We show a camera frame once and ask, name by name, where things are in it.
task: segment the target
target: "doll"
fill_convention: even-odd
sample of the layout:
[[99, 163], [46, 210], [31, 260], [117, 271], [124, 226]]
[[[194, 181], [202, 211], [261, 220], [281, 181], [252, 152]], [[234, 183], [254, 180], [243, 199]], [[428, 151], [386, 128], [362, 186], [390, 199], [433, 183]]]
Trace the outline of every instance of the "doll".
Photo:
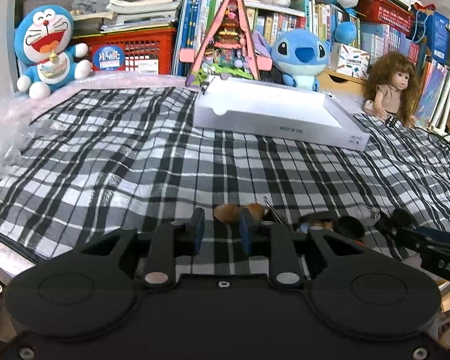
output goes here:
[[392, 51], [373, 65], [365, 87], [365, 112], [386, 121], [396, 116], [413, 127], [413, 107], [419, 93], [415, 68], [404, 55]]

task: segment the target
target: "circular sticker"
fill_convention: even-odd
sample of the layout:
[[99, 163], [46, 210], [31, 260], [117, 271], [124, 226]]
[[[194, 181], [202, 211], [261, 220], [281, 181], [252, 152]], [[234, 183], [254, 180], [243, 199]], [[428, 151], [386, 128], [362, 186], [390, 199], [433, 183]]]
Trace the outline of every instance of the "circular sticker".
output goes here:
[[93, 62], [101, 71], [116, 71], [125, 65], [125, 54], [118, 46], [103, 46], [95, 51]]

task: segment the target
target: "doll's brown hair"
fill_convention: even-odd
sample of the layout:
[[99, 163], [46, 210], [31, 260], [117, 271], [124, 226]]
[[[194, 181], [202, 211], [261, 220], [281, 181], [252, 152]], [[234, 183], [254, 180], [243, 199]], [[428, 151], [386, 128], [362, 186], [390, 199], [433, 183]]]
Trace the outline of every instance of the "doll's brown hair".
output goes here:
[[397, 51], [388, 52], [375, 62], [368, 76], [365, 87], [365, 99], [375, 100], [377, 85], [389, 84], [395, 73], [408, 73], [408, 87], [401, 93], [400, 109], [397, 118], [407, 124], [413, 113], [416, 99], [419, 95], [419, 82], [415, 74], [415, 67], [406, 56]]

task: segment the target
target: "white stand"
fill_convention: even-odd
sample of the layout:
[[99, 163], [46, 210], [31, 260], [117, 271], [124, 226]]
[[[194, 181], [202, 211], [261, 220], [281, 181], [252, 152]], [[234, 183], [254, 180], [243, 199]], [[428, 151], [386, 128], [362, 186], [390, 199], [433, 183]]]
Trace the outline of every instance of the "white stand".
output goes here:
[[[447, 24], [447, 30], [450, 32], [450, 24]], [[440, 136], [446, 136], [445, 126], [447, 124], [448, 114], [450, 112], [450, 74], [443, 87], [442, 94], [438, 101], [435, 112], [433, 113], [432, 121], [428, 129]]]

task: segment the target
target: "wooden drawer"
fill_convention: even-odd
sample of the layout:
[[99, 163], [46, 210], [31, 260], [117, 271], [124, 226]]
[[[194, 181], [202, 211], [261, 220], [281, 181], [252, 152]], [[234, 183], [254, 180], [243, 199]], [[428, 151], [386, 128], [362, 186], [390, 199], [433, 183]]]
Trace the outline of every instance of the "wooden drawer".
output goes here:
[[320, 84], [319, 90], [321, 91], [342, 91], [353, 93], [354, 95], [363, 95], [365, 91], [365, 80], [346, 76], [330, 69], [325, 69], [317, 76], [317, 79]]

